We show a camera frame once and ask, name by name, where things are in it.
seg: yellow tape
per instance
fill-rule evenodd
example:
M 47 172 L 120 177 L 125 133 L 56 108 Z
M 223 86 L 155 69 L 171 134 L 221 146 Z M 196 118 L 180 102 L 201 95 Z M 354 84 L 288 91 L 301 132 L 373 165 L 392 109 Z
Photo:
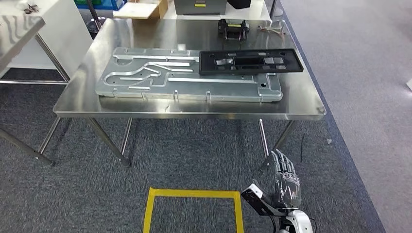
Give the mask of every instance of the yellow tape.
M 149 195 L 147 196 L 146 212 L 144 213 L 143 233 L 149 233 L 150 222 L 152 221 L 153 206 L 155 204 L 155 190 L 149 188 Z
M 143 233 L 149 233 L 152 221 L 155 197 L 175 198 L 228 198 L 233 199 L 235 204 L 236 232 L 243 233 L 242 205 L 238 191 L 214 191 L 214 190 L 179 190 L 179 189 L 155 189 L 149 188 L 146 212 L 144 214 Z

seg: gray floor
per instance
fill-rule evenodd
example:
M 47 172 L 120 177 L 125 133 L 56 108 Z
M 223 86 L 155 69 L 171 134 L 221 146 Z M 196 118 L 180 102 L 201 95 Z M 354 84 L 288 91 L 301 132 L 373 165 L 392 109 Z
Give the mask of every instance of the gray floor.
M 282 1 L 387 232 L 412 228 L 412 1 Z
M 5 78 L 58 79 L 56 71 L 12 69 Z M 38 146 L 53 121 L 51 109 L 62 87 L 0 86 L 0 125 Z M 126 123 L 99 120 L 119 144 Z M 266 121 L 274 141 L 283 121 Z M 0 140 L 0 232 L 140 232 L 149 186 L 242 190 L 252 178 L 273 182 L 258 171 L 263 155 L 256 121 L 135 120 L 122 168 L 81 119 L 64 119 L 43 166 Z M 302 135 L 306 134 L 300 148 Z M 303 188 L 302 209 L 318 232 L 373 232 L 355 197 L 353 178 L 328 144 L 324 121 L 299 123 L 282 148 L 295 161 Z M 272 232 L 270 220 L 242 201 L 245 232 Z M 227 200 L 157 198 L 151 232 L 234 232 Z

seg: wire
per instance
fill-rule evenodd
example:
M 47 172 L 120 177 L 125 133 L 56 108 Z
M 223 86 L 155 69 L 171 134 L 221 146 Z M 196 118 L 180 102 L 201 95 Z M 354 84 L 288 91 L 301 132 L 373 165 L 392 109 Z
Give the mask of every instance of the wire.
M 306 133 L 302 135 L 302 141 L 300 142 L 300 162 L 302 162 L 302 151 L 303 151 L 303 139 L 305 138 Z
M 269 215 L 269 217 L 271 218 L 272 224 L 273 224 L 273 233 L 276 233 L 276 223 L 275 220 L 273 219 L 273 216 Z
M 310 220 L 312 220 L 315 223 L 315 233 L 318 230 L 318 225 L 316 224 L 316 220 L 313 218 L 309 218 Z

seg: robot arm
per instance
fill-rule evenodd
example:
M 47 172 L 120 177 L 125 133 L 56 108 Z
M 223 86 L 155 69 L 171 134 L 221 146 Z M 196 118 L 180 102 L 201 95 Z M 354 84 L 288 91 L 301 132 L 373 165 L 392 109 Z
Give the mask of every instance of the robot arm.
M 275 167 L 275 185 L 267 190 L 253 180 L 242 197 L 261 216 L 279 218 L 278 233 L 313 233 L 309 217 L 299 210 L 301 192 L 293 163 L 279 150 L 271 151 Z

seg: aluminum plate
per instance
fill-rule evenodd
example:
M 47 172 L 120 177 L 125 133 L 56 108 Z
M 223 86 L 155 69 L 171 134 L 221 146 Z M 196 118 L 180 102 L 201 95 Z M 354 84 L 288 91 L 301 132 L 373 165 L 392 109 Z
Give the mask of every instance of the aluminum plate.
M 199 51 L 116 48 L 96 84 L 100 96 L 207 101 L 275 102 L 274 73 L 199 75 Z

